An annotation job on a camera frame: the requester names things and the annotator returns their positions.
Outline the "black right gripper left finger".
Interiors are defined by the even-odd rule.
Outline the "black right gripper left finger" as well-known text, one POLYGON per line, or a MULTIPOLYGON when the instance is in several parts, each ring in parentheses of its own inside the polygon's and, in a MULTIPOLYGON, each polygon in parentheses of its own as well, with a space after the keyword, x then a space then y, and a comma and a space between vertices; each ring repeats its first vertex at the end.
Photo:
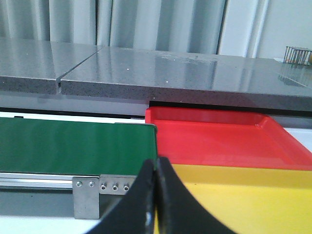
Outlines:
POLYGON ((155 227, 154 162, 147 159, 121 201, 89 234, 152 234, 155 227))

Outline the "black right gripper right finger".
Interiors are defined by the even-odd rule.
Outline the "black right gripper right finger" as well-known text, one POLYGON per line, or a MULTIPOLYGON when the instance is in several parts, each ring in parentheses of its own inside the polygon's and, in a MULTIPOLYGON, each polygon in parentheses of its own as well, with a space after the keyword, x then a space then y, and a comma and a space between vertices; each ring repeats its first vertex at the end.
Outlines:
POLYGON ((233 234, 184 186, 170 161, 156 161, 156 207, 160 234, 233 234))

